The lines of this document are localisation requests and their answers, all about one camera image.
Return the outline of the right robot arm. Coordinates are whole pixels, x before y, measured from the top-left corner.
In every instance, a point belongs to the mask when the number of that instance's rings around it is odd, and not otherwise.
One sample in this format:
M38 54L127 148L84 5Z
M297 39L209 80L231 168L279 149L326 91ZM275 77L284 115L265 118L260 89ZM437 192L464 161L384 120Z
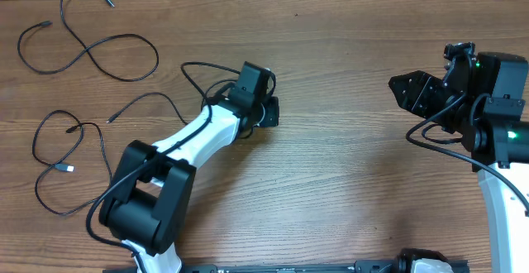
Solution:
M494 272L528 270L528 124L522 98L528 61L476 52L472 42L448 44L446 75L393 76L400 108L422 121L407 141L468 162L477 173L488 217Z

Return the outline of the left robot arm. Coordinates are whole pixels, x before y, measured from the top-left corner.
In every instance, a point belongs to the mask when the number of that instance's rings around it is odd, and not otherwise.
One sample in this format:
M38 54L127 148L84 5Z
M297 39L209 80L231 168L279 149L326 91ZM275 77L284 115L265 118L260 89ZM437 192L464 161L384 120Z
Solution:
M122 154L109 189L94 204L112 246L135 260L133 272L180 272L174 242L188 209L197 170L257 127L279 124L275 74L246 62L237 79L203 97L200 114L152 145L133 141Z

